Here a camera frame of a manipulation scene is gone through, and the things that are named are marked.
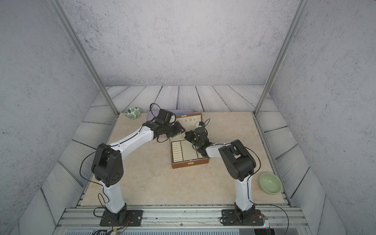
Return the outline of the brown wooden jewelry box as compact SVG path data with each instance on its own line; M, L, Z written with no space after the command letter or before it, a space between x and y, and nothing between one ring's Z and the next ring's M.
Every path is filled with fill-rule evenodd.
M196 147L185 139L185 135L190 131L194 131L198 127L199 122L202 121L202 113L177 116L177 121L186 132L169 139L172 168L176 169L208 164L209 159L202 157L202 155L197 152Z

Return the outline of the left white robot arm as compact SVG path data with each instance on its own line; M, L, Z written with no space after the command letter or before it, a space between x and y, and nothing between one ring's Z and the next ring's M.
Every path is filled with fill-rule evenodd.
M103 219L109 218L112 224L120 224L126 220L127 206L122 197L120 180L123 177L123 160L143 144L165 135L168 139L186 132L177 121L176 115L166 109L160 109L152 120L142 124L134 133L110 145L100 144L94 156L91 171L96 184L102 187L106 204Z

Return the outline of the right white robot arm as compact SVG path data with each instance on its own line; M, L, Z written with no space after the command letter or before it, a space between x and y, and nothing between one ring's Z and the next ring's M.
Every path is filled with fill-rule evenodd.
M240 140L226 144L213 144L208 139L204 127L185 133L185 140L193 144L194 149L207 158L221 158L230 176L235 180L236 200L234 209L222 210L220 223L224 226L262 226L268 228L265 215L256 209L252 194L252 180L257 173L254 157L257 154L245 147Z

